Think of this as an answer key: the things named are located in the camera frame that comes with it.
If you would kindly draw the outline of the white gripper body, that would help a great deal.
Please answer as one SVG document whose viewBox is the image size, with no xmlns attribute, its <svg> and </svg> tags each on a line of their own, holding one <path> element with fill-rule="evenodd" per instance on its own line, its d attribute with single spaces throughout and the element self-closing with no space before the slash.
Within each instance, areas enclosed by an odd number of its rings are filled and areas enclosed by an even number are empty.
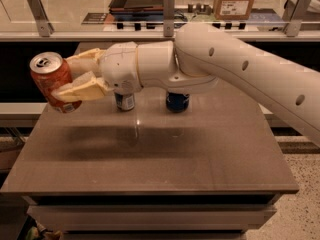
<svg viewBox="0 0 320 240">
<path fill-rule="evenodd" d="M 134 42 L 117 43 L 105 50 L 99 59 L 102 77 L 115 93 L 132 94 L 142 89 L 137 71 L 137 48 Z"/>
</svg>

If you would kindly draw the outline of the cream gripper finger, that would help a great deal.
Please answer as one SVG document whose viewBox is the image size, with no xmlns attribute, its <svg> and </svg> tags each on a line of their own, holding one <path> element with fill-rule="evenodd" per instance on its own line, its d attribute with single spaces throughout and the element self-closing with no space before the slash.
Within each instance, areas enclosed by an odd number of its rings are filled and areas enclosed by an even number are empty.
<svg viewBox="0 0 320 240">
<path fill-rule="evenodd" d="M 103 53 L 104 50 L 94 48 L 66 58 L 72 77 L 77 78 L 87 72 L 93 72 L 96 77 L 101 77 L 99 63 Z"/>
<path fill-rule="evenodd" d="M 92 71 L 77 77 L 72 83 L 65 84 L 51 92 L 54 98 L 63 102 L 89 101 L 103 98 L 111 91 L 102 77 Z"/>
</svg>

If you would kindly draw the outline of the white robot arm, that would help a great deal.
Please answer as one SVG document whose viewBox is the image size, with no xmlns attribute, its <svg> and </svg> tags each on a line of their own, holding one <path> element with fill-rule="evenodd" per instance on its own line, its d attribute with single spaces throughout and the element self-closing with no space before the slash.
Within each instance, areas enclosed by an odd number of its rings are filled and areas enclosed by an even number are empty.
<svg viewBox="0 0 320 240">
<path fill-rule="evenodd" d="M 95 100 L 110 91 L 159 87 L 176 94 L 237 87 L 320 145 L 320 73 L 255 48 L 205 23 L 188 23 L 173 41 L 118 43 L 71 56 L 78 77 L 52 92 L 60 101 Z"/>
</svg>

